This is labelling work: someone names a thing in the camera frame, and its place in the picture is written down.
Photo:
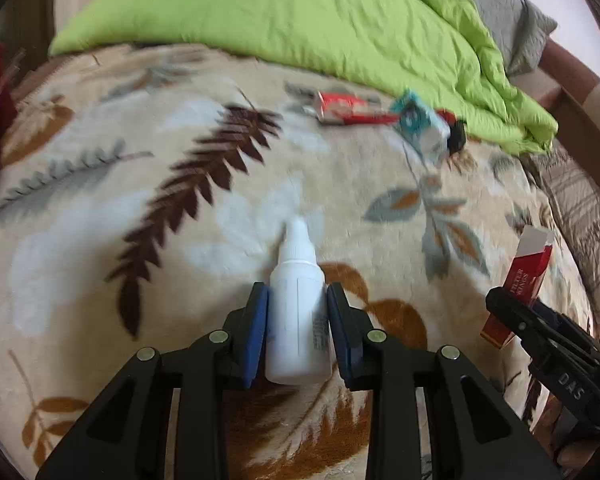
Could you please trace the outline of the striped brown pillow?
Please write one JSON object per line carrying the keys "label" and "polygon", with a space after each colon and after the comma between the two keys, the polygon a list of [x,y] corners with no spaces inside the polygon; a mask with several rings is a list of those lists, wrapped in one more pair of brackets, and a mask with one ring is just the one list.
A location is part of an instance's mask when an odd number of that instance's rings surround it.
{"label": "striped brown pillow", "polygon": [[562,144],[554,143],[548,154],[524,155],[521,161],[548,198],[590,297],[600,336],[600,188]]}

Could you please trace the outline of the red cigarette pack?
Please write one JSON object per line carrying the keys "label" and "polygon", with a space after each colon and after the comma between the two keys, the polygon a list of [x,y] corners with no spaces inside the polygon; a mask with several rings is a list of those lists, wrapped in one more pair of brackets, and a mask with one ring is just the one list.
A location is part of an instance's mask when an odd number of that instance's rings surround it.
{"label": "red cigarette pack", "polygon": [[[517,251],[509,267],[504,285],[498,290],[506,299],[513,300],[515,307],[531,308],[538,298],[544,276],[550,263],[554,234],[549,229],[525,226],[518,242]],[[505,315],[495,313],[492,304],[497,304],[494,289],[486,296],[489,316],[480,336],[495,348],[501,349],[514,336],[514,330],[505,324]]]}

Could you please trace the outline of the green duvet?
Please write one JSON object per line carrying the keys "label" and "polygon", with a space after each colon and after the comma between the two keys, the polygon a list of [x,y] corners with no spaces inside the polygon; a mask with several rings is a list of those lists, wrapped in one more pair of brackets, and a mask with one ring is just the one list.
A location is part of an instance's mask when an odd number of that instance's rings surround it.
{"label": "green duvet", "polygon": [[515,155],[549,150],[558,131],[509,81],[474,0],[93,0],[50,55],[112,44],[204,44],[389,96],[411,90]]}

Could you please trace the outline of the white dropper bottle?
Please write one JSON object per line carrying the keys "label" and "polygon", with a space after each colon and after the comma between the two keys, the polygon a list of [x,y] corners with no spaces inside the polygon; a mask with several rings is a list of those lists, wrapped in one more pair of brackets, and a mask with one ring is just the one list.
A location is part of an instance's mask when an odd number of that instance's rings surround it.
{"label": "white dropper bottle", "polygon": [[287,221],[270,276],[265,377],[274,384],[321,384],[332,376],[325,274],[301,217]]}

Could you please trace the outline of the teal small packet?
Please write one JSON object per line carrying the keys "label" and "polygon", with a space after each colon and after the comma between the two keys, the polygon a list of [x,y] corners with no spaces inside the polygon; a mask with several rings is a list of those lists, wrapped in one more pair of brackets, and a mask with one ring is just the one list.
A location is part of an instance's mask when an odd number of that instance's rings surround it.
{"label": "teal small packet", "polygon": [[421,158],[437,164],[448,154],[451,127],[414,91],[406,90],[392,102],[389,112],[398,116],[394,128]]}

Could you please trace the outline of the black red wrapper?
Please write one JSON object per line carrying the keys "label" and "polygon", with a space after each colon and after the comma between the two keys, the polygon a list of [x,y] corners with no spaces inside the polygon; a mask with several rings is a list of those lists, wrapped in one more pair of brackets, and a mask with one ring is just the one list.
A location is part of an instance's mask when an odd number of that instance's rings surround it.
{"label": "black red wrapper", "polygon": [[446,141],[450,155],[455,155],[464,150],[467,142],[466,122],[462,118],[458,118],[455,114],[445,108],[437,108],[436,113],[450,127],[450,135]]}

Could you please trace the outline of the grey quilted pillow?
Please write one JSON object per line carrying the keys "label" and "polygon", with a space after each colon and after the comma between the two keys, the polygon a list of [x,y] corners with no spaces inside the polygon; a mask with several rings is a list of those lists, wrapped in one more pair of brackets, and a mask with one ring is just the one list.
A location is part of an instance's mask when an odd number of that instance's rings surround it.
{"label": "grey quilted pillow", "polygon": [[547,39],[557,28],[554,18],[530,0],[474,0],[480,18],[503,55],[508,76],[533,72]]}

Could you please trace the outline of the leaf pattern fleece blanket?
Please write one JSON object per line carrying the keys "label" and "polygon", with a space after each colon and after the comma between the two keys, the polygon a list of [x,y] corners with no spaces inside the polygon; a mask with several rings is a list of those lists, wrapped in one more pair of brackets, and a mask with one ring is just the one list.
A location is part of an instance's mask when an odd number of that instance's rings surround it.
{"label": "leaf pattern fleece blanket", "polygon": [[373,323],[455,344],[536,422],[528,356],[480,335],[546,194],[494,133],[439,165],[393,128],[327,127],[296,91],[339,81],[203,47],[47,64],[14,92],[0,171],[0,445],[38,472],[141,346],[182,348],[273,270],[286,223]]}

